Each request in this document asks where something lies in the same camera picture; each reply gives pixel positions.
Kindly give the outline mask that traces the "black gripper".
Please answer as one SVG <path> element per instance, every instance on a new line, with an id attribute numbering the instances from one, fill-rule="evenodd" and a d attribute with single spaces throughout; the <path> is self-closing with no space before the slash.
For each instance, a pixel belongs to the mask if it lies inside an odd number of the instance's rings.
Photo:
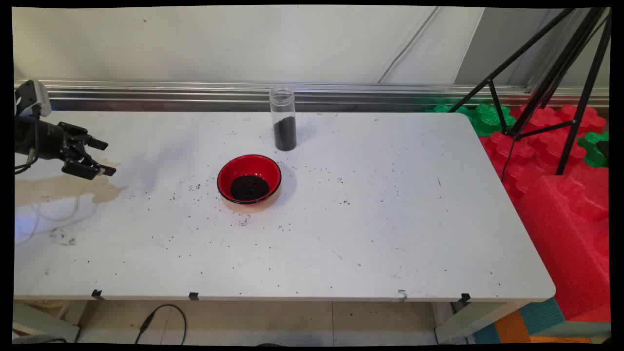
<path id="1" fill-rule="evenodd" d="M 98 140 L 89 134 L 87 129 L 65 122 L 54 125 L 39 120 L 37 125 L 35 124 L 32 117 L 15 118 L 15 153 L 28 155 L 31 149 L 35 149 L 34 134 L 35 131 L 38 131 L 38 158 L 64 160 L 63 173 L 87 180 L 93 180 L 98 176 L 112 177 L 116 173 L 116 168 L 100 164 L 89 156 L 79 160 L 79 154 L 72 148 L 73 145 L 82 144 L 98 150 L 105 150 L 109 146 L 107 142 Z"/>

